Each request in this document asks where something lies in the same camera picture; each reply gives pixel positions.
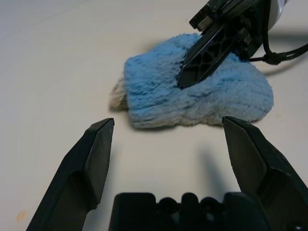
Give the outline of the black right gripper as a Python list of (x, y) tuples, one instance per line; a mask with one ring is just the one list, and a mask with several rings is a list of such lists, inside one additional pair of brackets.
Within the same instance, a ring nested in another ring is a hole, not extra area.
[(222, 64), (230, 53), (248, 60), (263, 43), (264, 23), (270, 21), (270, 0), (210, 0), (189, 21), (201, 33), (185, 55), (177, 85), (196, 85)]

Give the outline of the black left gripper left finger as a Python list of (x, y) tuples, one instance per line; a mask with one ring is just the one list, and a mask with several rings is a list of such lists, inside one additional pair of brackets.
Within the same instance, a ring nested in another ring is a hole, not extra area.
[(92, 124), (65, 155), (29, 231), (80, 231), (101, 202), (110, 163), (114, 119)]

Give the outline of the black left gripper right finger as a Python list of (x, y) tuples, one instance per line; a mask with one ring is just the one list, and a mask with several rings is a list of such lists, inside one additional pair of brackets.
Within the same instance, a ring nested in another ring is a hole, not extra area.
[(242, 192), (257, 197), (274, 231), (308, 229), (308, 188), (285, 156), (252, 124), (222, 119), (231, 166)]

